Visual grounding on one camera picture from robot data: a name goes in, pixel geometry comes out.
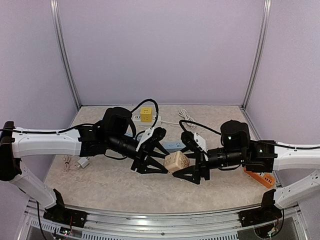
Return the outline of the blue power strip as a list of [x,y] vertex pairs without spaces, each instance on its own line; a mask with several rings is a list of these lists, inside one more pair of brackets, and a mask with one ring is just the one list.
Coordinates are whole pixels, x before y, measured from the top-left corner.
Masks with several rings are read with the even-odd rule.
[[[137,136],[137,139],[140,140],[142,135],[143,133],[139,134]],[[127,132],[125,136],[132,137],[132,134],[130,132]],[[175,151],[180,151],[186,147],[186,145],[183,144],[182,141],[163,142],[162,146],[164,147],[164,149],[166,149],[170,153]]]

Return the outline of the beige cube socket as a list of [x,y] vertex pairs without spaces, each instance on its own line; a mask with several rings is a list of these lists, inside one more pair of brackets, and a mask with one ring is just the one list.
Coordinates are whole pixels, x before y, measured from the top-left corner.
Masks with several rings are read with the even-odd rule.
[[190,159],[181,151],[173,152],[164,159],[163,166],[169,173],[185,169],[190,166]]

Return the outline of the yellow cube socket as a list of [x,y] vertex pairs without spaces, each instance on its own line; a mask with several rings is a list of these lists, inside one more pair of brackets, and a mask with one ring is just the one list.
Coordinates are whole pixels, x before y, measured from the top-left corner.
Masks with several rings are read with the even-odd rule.
[[153,121],[153,108],[150,106],[140,109],[140,121],[143,123],[151,123]]

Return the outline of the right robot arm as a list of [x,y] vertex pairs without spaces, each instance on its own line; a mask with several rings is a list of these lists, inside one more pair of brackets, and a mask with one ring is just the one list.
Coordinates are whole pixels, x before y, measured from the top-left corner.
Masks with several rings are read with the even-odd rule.
[[229,120],[220,126],[221,147],[206,149],[205,141],[196,134],[183,130],[181,140],[192,151],[195,164],[175,171],[173,176],[200,184],[209,180],[210,171],[234,170],[244,167],[252,173],[272,173],[287,169],[311,169],[313,172],[288,186],[272,189],[263,194],[256,218],[266,222],[275,213],[320,190],[320,147],[318,145],[292,145],[274,140],[252,140],[249,126]]

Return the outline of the white power strip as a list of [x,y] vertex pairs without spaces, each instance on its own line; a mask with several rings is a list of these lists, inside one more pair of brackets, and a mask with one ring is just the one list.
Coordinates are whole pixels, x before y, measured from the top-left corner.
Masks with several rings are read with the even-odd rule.
[[[195,119],[188,113],[188,111],[184,108],[181,108],[178,112],[177,115],[180,117],[181,120],[187,120],[191,122],[195,122]],[[143,116],[143,118],[147,118],[147,120],[142,119],[142,115],[133,115],[132,116],[132,121],[135,125],[137,126],[152,126],[155,124],[156,126],[160,126],[162,123],[164,124],[169,124],[169,125],[178,125],[179,121],[167,121],[166,119],[163,119],[160,115],[157,118],[156,121],[156,115],[152,115],[151,121],[148,120],[149,115],[147,114],[146,117]]]

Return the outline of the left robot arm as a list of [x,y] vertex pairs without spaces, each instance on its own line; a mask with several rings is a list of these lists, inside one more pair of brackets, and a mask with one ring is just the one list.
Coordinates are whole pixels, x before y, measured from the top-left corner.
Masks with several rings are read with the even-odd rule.
[[114,151],[133,161],[131,170],[140,174],[166,174],[168,170],[154,159],[154,149],[166,130],[150,127],[136,140],[132,111],[108,108],[96,123],[83,123],[61,130],[31,130],[8,121],[0,130],[0,179],[10,182],[37,200],[46,213],[63,223],[70,218],[62,195],[46,186],[22,164],[22,158],[38,155],[94,157]]

